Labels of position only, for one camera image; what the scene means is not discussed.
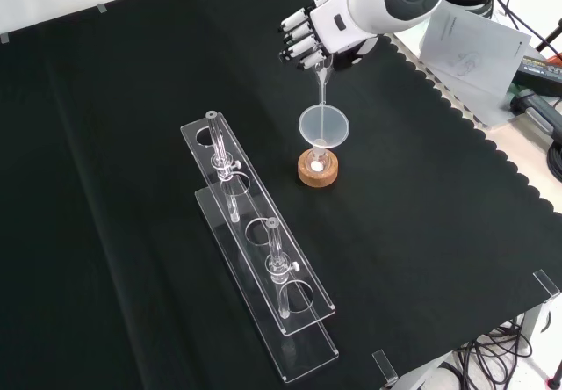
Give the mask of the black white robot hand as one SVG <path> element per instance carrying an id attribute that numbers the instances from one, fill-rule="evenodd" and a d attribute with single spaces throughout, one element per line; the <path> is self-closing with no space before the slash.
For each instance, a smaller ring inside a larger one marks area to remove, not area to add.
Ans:
<path id="1" fill-rule="evenodd" d="M 335 70 L 359 63 L 375 46 L 378 35 L 362 30 L 353 20 L 348 0 L 312 0 L 283 20 L 278 30 L 285 47 L 278 57 L 296 61 L 307 70 L 331 61 Z"/>

